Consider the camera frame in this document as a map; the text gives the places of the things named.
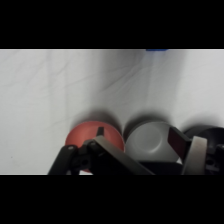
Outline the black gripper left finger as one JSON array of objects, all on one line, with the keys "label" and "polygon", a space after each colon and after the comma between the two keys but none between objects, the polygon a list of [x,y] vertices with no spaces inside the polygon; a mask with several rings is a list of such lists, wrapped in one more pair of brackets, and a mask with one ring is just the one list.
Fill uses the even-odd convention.
[{"label": "black gripper left finger", "polygon": [[140,163],[116,148],[104,137],[104,128],[99,127],[96,137],[76,145],[63,146],[53,162],[49,175],[79,175],[89,170],[93,175],[153,175]]}]

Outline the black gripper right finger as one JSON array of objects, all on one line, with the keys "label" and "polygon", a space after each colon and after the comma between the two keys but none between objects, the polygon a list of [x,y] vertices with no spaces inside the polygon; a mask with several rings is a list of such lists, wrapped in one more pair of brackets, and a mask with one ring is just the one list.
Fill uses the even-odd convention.
[{"label": "black gripper right finger", "polygon": [[167,141],[182,160],[182,175],[224,175],[224,128],[199,125],[181,132],[171,127]]}]

